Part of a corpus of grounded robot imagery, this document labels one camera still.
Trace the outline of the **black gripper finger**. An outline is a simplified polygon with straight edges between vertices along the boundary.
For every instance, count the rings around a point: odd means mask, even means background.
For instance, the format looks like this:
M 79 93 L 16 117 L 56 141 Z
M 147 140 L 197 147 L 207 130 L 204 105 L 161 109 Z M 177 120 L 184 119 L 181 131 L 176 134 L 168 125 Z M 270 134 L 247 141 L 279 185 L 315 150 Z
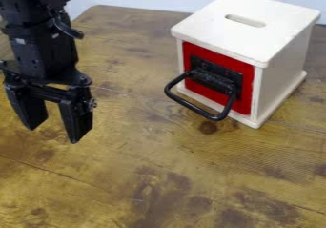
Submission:
M 58 103 L 68 140 L 77 143 L 93 127 L 95 98 L 88 87 L 68 89 L 69 96 Z
M 16 115 L 22 125 L 33 131 L 48 118 L 44 100 L 32 96 L 26 87 L 9 83 L 4 87 Z

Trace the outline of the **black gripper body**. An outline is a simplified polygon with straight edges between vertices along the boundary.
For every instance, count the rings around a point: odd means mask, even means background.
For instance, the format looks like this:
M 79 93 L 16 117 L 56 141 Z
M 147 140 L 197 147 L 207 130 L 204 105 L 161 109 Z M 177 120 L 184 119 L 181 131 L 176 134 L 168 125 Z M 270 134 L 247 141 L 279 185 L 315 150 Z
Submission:
M 13 50 L 13 60 L 0 65 L 4 84 L 26 87 L 32 96 L 56 103 L 69 96 L 69 88 L 89 88 L 91 78 L 76 69 L 75 40 L 84 38 L 81 31 L 66 25 L 4 25 L 1 32 Z

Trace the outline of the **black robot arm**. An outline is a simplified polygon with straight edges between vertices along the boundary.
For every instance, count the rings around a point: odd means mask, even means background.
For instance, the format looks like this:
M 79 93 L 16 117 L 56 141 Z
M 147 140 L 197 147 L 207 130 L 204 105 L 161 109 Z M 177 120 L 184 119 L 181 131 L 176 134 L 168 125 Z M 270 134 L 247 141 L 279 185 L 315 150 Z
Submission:
M 71 26 L 69 0 L 0 0 L 0 32 L 13 60 L 0 60 L 4 88 L 24 126 L 48 118 L 46 102 L 58 105 L 68 139 L 77 142 L 93 127 L 92 79 L 76 69 L 75 41 L 84 33 Z

